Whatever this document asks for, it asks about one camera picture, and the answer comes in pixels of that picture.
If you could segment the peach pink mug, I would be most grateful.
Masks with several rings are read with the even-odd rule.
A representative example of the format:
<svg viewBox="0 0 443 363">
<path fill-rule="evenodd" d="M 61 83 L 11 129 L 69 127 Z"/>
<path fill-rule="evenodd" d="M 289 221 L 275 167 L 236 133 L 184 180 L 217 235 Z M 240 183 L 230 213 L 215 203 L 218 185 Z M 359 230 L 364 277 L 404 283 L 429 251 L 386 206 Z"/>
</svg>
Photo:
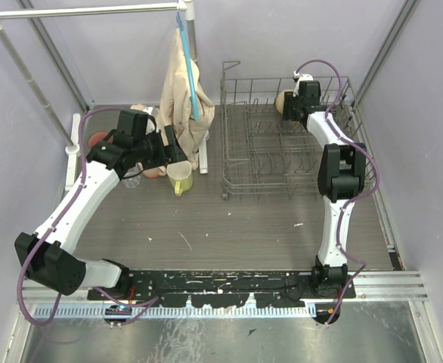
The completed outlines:
<svg viewBox="0 0 443 363">
<path fill-rule="evenodd" d="M 152 169 L 145 169 L 142 175 L 146 178 L 159 178 L 166 175 L 166 167 L 160 166 Z"/>
</svg>

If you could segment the beige round mug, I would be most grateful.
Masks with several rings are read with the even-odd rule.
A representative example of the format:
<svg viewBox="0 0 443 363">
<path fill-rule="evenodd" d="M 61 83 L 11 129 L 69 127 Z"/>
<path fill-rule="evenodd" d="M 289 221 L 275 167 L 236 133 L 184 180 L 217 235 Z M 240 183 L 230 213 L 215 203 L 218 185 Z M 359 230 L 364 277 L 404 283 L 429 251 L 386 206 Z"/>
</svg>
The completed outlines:
<svg viewBox="0 0 443 363">
<path fill-rule="evenodd" d="M 284 106 L 284 102 L 285 102 L 285 95 L 286 95 L 287 92 L 289 93 L 290 96 L 293 95 L 293 90 L 292 89 L 286 89 L 286 90 L 283 90 L 283 91 L 279 92 L 277 94 L 277 97 L 275 98 L 274 105 L 275 105 L 276 111 L 279 114 L 283 113 L 283 106 Z"/>
</svg>

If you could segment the yellow-green mug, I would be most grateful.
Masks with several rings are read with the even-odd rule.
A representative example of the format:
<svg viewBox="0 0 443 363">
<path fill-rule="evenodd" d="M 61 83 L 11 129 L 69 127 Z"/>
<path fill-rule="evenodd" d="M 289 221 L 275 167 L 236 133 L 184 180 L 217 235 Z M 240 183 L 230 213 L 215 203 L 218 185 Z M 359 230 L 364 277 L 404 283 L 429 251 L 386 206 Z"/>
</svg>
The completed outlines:
<svg viewBox="0 0 443 363">
<path fill-rule="evenodd" d="M 166 171 L 177 197 L 192 188 L 194 180 L 189 161 L 169 164 Z"/>
</svg>

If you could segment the clear glass cup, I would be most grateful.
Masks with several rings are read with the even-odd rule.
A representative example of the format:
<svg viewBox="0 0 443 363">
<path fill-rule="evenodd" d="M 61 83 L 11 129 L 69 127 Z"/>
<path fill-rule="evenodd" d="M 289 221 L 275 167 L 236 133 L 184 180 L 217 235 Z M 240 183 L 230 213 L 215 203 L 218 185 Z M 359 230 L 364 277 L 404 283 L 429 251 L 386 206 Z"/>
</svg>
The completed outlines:
<svg viewBox="0 0 443 363">
<path fill-rule="evenodd" d="M 127 188 L 135 188 L 136 186 L 139 185 L 140 181 L 141 181 L 141 171 L 139 170 L 138 167 L 133 167 L 129 169 L 122 178 L 122 183 Z"/>
</svg>

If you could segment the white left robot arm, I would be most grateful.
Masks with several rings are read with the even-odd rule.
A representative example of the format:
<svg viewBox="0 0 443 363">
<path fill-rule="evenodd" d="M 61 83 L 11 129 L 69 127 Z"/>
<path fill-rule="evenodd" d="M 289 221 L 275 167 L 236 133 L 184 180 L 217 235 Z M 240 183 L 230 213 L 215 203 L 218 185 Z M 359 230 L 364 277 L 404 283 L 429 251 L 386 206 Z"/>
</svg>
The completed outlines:
<svg viewBox="0 0 443 363">
<path fill-rule="evenodd" d="M 153 107 L 119 111 L 115 129 L 82 155 L 82 171 L 56 210 L 34 233 L 14 242 L 24 277 L 64 296 L 99 287 L 113 299 L 131 290 L 129 268 L 109 259 L 76 258 L 81 234 L 104 198 L 136 166 L 153 169 L 185 161 L 172 126 L 156 121 Z"/>
</svg>

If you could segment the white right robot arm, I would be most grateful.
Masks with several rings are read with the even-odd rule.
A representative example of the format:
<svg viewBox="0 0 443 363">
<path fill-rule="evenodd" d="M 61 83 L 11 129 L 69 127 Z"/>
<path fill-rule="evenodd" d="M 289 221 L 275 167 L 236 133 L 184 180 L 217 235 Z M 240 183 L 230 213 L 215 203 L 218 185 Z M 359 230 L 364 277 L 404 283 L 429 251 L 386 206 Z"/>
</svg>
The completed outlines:
<svg viewBox="0 0 443 363">
<path fill-rule="evenodd" d="M 311 269 L 311 288 L 315 295 L 327 298 L 348 280 L 345 248 L 355 198 L 364 190 L 366 147 L 348 138 L 321 105 L 318 81 L 308 74 L 296 74 L 294 82 L 294 89 L 283 93 L 282 117 L 301 123 L 322 148 L 318 190 L 324 201 L 324 229 Z"/>
</svg>

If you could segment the beige cloth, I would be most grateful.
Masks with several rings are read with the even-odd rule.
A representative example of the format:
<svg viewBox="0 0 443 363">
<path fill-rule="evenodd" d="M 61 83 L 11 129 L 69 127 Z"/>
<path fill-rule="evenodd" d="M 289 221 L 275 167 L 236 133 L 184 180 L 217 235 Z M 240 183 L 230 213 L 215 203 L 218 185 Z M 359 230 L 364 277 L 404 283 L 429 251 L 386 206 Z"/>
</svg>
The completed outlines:
<svg viewBox="0 0 443 363">
<path fill-rule="evenodd" d="M 200 85 L 200 71 L 191 61 L 191 69 L 197 96 L 198 116 L 194 116 L 186 57 L 180 31 L 173 36 L 169 64 L 160 98 L 156 124 L 163 142 L 167 142 L 165 127 L 172 126 L 178 143 L 187 156 L 192 170 L 199 167 L 199 147 L 215 116 L 215 105 Z"/>
</svg>

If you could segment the blue clothes hanger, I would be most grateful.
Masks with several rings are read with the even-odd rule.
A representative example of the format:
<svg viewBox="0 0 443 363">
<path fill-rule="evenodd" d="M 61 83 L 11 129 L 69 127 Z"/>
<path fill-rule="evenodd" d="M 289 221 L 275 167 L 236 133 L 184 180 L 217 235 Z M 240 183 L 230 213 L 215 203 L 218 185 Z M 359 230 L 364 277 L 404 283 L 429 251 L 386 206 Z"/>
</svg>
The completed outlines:
<svg viewBox="0 0 443 363">
<path fill-rule="evenodd" d="M 178 11 L 176 14 L 176 21 L 177 21 L 177 25 L 178 25 L 178 30 L 180 32 L 182 49 L 184 52 L 184 59 L 185 59 L 185 64 L 186 64 L 187 77 L 188 77 L 188 85 L 189 85 L 189 89 L 190 89 L 191 110 L 192 110 L 194 120 L 198 120 L 200 118 L 200 115 L 199 115 L 199 109 L 198 109 L 196 87 L 195 87 L 195 82 L 194 82 L 194 73 L 193 73 L 193 69 L 191 66 L 190 46 L 189 46 L 187 33 L 185 31 L 183 21 L 181 19 L 181 12 L 180 11 Z"/>
</svg>

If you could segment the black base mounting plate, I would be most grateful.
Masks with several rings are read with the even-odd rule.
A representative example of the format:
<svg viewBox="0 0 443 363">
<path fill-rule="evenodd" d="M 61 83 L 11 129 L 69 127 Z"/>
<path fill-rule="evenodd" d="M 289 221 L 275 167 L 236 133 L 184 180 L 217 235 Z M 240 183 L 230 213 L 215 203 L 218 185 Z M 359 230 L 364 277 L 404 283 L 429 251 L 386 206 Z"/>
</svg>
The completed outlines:
<svg viewBox="0 0 443 363">
<path fill-rule="evenodd" d="M 250 298 L 256 308 L 303 307 L 307 299 L 337 300 L 356 297 L 347 268 L 313 268 L 309 271 L 131 271 L 124 291 L 107 289 L 114 298 L 136 303 L 157 298 L 166 308 L 240 308 Z"/>
</svg>

